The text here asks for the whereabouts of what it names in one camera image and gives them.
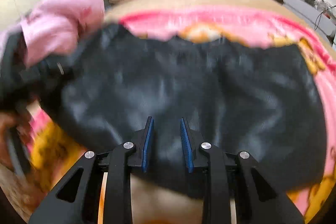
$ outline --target person's hand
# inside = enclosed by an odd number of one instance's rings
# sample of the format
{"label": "person's hand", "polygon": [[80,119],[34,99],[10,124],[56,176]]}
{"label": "person's hand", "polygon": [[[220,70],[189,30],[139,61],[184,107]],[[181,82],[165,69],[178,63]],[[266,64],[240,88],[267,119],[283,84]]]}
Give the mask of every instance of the person's hand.
{"label": "person's hand", "polygon": [[13,169],[11,158],[8,153],[6,138],[7,130],[11,127],[17,126],[20,132],[20,138],[23,143],[30,141],[30,125],[29,120],[31,116],[29,112],[23,115],[17,115],[13,113],[0,112],[0,163],[9,169]]}

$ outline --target cord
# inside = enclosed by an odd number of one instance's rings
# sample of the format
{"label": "cord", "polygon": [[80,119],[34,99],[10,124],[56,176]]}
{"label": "cord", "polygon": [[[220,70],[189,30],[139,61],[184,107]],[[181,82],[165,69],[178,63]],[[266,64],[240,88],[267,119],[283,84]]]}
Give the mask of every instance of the cord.
{"label": "cord", "polygon": [[321,21],[322,14],[325,13],[326,11],[328,11],[329,9],[333,9],[333,8],[335,8],[335,7],[336,7],[336,5],[334,5],[334,6],[332,6],[332,7],[329,7],[328,9],[325,9],[322,13],[320,13],[320,14],[318,15],[318,17],[317,17],[316,20],[315,20],[315,28],[314,28],[315,31],[317,30],[317,28],[318,28],[319,25],[320,25],[320,21]]}

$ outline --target black fabric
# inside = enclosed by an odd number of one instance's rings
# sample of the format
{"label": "black fabric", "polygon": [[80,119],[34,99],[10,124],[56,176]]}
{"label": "black fabric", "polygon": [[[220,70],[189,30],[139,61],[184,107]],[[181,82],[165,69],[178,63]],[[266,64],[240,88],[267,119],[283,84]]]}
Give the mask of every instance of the black fabric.
{"label": "black fabric", "polygon": [[70,80],[41,98],[43,109],[95,152],[128,141],[152,116],[155,147],[150,172],[142,176],[158,185],[203,195],[200,177],[187,180],[181,117],[226,152],[249,151],[280,190],[318,183],[323,176],[323,108],[296,45],[264,50],[224,38],[160,42],[109,25],[81,41],[67,64]]}

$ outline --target pink hood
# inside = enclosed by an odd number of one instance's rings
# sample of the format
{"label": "pink hood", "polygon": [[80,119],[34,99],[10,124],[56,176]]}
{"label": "pink hood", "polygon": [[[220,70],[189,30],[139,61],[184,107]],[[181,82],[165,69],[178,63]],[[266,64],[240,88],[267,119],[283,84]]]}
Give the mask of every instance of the pink hood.
{"label": "pink hood", "polygon": [[31,66],[50,53],[68,54],[79,36],[98,29],[104,20],[103,0],[42,0],[21,26]]}

